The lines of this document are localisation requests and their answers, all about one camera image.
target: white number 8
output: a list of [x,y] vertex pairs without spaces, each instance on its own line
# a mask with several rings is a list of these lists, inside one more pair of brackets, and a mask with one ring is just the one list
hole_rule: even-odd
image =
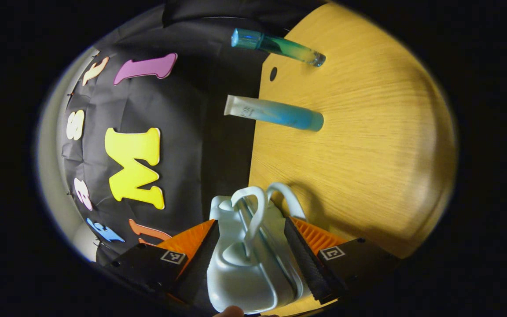
[[79,138],[81,138],[84,117],[83,110],[78,110],[70,114],[68,117],[68,125],[66,125],[66,137],[68,137],[68,139],[79,140]]
[[74,178],[74,189],[76,190],[79,200],[85,205],[85,207],[89,210],[93,210],[91,200],[89,200],[89,190],[87,190],[85,182]]

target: wooden tabletop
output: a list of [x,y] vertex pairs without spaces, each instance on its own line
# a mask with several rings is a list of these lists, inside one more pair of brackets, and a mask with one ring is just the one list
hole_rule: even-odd
[[[259,98],[318,111],[324,126],[257,121],[250,185],[286,183],[310,223],[410,256],[442,216],[455,180],[455,126],[440,87],[394,38],[336,4],[314,10],[286,38],[326,62],[316,68],[271,54]],[[282,197],[274,201],[287,210]],[[265,314],[318,307],[306,299]]]

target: blue cosmetic tube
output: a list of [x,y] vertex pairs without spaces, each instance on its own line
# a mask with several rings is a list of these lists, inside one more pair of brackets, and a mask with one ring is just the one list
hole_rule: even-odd
[[324,124],[320,112],[289,104],[228,95],[224,115],[271,122],[301,130],[319,131]]
[[304,45],[252,30],[234,29],[231,45],[233,48],[262,50],[287,56],[315,67],[322,66],[326,60],[326,56]]

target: finger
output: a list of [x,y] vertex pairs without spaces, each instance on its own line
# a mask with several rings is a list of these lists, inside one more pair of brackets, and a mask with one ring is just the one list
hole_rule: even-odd
[[217,313],[213,317],[243,317],[244,311],[238,306],[228,306],[223,312]]

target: tube cap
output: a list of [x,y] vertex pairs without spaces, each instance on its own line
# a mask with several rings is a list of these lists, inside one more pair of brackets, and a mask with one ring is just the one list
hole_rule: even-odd
[[250,50],[257,50],[263,40],[263,33],[245,29],[234,29],[232,34],[232,47],[233,48],[249,48]]

